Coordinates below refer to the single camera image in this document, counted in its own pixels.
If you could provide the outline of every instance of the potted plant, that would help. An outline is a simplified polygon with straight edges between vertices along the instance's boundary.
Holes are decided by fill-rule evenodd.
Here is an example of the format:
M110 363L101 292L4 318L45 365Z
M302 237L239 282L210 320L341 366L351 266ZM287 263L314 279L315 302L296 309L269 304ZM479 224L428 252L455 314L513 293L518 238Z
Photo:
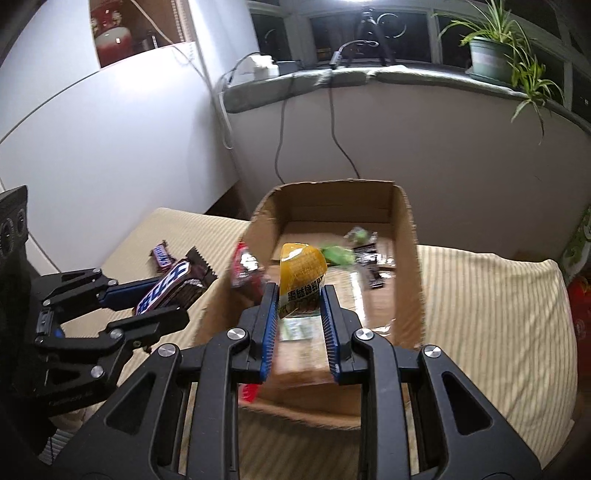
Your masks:
M522 91L526 99L515 109L511 122L527 105L531 105L540 120L543 140L544 119L540 108L552 98L551 88L558 91L564 103L562 90L552 80L543 78L546 67L532 53L530 41L519 23L510 19L511 12L505 10L505 0L486 0L488 14L467 1L484 16L484 23L477 25L470 20L452 20L440 35L456 25L472 30L460 45L470 45L473 74L483 80L510 83L514 89Z
M523 29L511 18L511 11L505 10L505 0L486 0L488 13L469 0L468 3L480 12L484 22L452 20L440 35L457 25L468 27L472 32L462 39L460 45L470 45L472 73L483 79L509 84L513 75L514 47L528 44Z
M552 91L550 88L556 89L564 103L564 94L560 87L552 80L543 78L546 71L546 66L539 63L535 55L531 53L528 47L515 46L515 61L513 62L513 75L511 84L513 88L520 88L527 96L515 109L515 113L511 118L511 122L517 118L519 113L527 106L531 105L540 120L540 128L542 137L540 143L544 139L544 119L540 108L546 105L546 102L552 98Z

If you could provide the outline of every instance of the windowsill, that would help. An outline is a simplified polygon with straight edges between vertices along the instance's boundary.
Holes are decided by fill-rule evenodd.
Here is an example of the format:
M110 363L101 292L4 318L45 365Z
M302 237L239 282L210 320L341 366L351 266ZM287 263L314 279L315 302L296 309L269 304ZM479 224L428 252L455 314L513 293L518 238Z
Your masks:
M461 69L460 67L452 67L450 65L441 65L437 63L425 62L425 61L414 61L414 60L400 60L397 59L398 66L404 66L411 70L427 70L429 72L442 72L442 73L453 73L459 75L466 75L465 69ZM329 68L329 61L321 61L318 62L316 67L310 68L308 70L326 70ZM352 64L347 67L345 65L345 61L342 60L339 70L344 68L371 68L371 69L383 69L387 67L382 67L378 59L369 59L369 60L354 60Z
M230 87L224 93L224 105L228 113L241 113L276 103L287 97L303 95L320 88L327 88L330 83L334 88L366 85L370 82L392 83L398 85L430 85L467 90L500 98L522 100L521 92L481 82L454 67L416 64L412 66L396 65L392 67L341 67L337 70L318 68L301 70L281 77L249 82ZM585 133L591 135L591 124L570 112L559 103L549 101L549 110L565 117Z

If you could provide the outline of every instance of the green flower pot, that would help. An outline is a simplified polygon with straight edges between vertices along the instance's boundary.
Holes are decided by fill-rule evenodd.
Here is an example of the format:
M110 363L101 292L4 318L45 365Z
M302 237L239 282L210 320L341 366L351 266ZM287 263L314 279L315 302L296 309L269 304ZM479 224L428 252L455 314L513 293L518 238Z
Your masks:
M470 41L472 72L503 83L511 83L513 67L509 63L513 48L488 38L475 37Z

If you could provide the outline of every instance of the chocolate bar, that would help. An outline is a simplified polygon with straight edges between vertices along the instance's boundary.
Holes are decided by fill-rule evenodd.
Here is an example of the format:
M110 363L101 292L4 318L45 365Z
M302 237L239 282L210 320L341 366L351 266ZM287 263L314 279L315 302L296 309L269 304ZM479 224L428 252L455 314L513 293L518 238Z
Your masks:
M166 250L167 247L166 240L162 240L162 243L156 245L150 252L150 256L156 263L156 270L158 273L167 272L177 261L176 258L168 253L168 250Z
M217 279L209 264L193 247L185 258L176 262L170 271L145 295L134 310L135 315L158 307L178 305L188 309Z

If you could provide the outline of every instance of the red vase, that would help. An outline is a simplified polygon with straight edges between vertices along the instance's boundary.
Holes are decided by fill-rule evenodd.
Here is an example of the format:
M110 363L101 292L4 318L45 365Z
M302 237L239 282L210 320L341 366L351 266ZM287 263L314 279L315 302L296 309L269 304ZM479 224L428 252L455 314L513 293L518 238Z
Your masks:
M134 54L131 32L122 25L123 18L118 10L120 4L121 0L104 2L90 12L101 67Z

